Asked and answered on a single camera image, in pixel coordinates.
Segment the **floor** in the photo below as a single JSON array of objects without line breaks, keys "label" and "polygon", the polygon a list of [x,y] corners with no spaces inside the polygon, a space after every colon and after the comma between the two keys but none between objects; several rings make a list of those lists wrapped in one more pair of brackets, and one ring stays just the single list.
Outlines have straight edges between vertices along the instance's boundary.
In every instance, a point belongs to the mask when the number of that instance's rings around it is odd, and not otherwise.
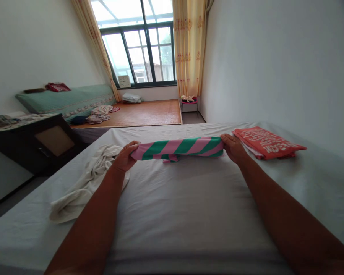
[{"label": "floor", "polygon": [[12,207],[14,207],[18,202],[24,199],[29,193],[35,190],[43,182],[45,182],[48,177],[38,177],[34,178],[31,182],[24,185],[18,191],[13,193],[10,197],[0,203],[0,217],[8,212]]},{"label": "floor", "polygon": [[196,112],[182,113],[182,122],[184,124],[206,123],[200,113],[198,118]]},{"label": "floor", "polygon": [[[174,125],[181,123],[178,99],[144,101],[141,104],[116,103],[120,110],[112,113],[109,120],[97,127],[134,127]],[[89,128],[89,123],[72,125],[72,128]]]},{"label": "floor", "polygon": [[[182,121],[184,124],[206,123],[200,113],[199,118],[197,117],[196,112],[183,113]],[[18,202],[20,202],[23,198],[25,198],[29,193],[35,190],[47,179],[48,177],[38,177],[33,179],[31,182],[20,188],[2,203],[0,203],[0,217],[8,212],[12,207],[14,207]]]}]

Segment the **brown object on bed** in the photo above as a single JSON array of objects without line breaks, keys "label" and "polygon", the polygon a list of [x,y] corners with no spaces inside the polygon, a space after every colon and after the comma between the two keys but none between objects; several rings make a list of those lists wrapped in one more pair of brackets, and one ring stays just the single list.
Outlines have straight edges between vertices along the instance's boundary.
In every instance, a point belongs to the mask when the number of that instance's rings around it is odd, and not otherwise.
[{"label": "brown object on bed", "polygon": [[109,113],[111,117],[100,124],[71,125],[71,128],[134,127],[182,124],[178,99],[144,101],[142,103],[117,103],[120,110]]},{"label": "brown object on bed", "polygon": [[44,88],[38,88],[38,89],[24,90],[23,92],[24,92],[25,94],[33,94],[33,93],[35,93],[35,92],[43,92],[43,91],[45,91]]}]

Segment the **white bed sheet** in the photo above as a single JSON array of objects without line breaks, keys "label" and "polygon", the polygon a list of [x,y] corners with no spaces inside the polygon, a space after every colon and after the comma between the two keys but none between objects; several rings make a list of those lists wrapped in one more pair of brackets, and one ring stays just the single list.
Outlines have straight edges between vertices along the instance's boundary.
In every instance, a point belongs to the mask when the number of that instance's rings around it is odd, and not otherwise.
[{"label": "white bed sheet", "polygon": [[[113,128],[0,218],[0,274],[45,270],[73,224],[51,224],[50,203],[77,181],[100,145],[217,136],[253,126],[308,147],[293,159],[257,162],[344,243],[344,160],[294,134],[268,123]],[[105,274],[292,274],[227,156],[139,161],[130,172]]]}]

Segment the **yellow curtain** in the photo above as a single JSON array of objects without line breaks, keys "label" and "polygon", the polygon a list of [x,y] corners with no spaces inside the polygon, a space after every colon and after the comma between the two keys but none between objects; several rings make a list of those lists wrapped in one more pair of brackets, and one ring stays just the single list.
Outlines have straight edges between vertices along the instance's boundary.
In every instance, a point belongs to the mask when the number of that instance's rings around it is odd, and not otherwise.
[{"label": "yellow curtain", "polygon": [[107,76],[110,78],[111,81],[111,88],[114,92],[115,98],[117,101],[121,101],[120,94],[118,93],[117,87],[112,77],[112,71],[110,67],[110,63],[108,61],[106,50],[103,46],[103,41],[101,37],[101,33],[99,32],[98,24],[96,21],[96,17],[94,16],[91,1],[90,0],[72,0],[73,5],[75,7],[76,13],[82,25],[89,37],[89,40],[92,44],[94,51],[96,52],[97,56],[100,58],[103,67],[106,70]]},{"label": "yellow curtain", "polygon": [[208,3],[209,0],[173,0],[176,77],[180,96],[199,96],[201,93]]}]

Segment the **green pillow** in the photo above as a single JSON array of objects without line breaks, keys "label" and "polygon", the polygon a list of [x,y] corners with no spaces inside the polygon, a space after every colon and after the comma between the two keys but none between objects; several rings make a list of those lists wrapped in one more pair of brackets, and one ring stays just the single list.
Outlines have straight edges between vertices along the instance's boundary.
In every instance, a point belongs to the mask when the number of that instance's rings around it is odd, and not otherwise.
[{"label": "green pillow", "polygon": [[71,91],[44,91],[15,96],[31,113],[61,113],[70,121],[76,116],[88,116],[98,105],[113,105],[115,96],[108,85],[71,88]]}]

